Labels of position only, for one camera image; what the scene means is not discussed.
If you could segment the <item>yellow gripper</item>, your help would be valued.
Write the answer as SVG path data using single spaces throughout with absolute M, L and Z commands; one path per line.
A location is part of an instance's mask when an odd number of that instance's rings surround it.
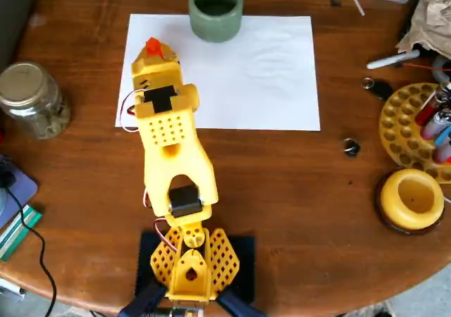
M 167 44 L 161 43 L 161 57 L 145 45 L 132 63 L 134 89 L 157 89 L 173 85 L 183 86 L 183 77 L 177 54 Z

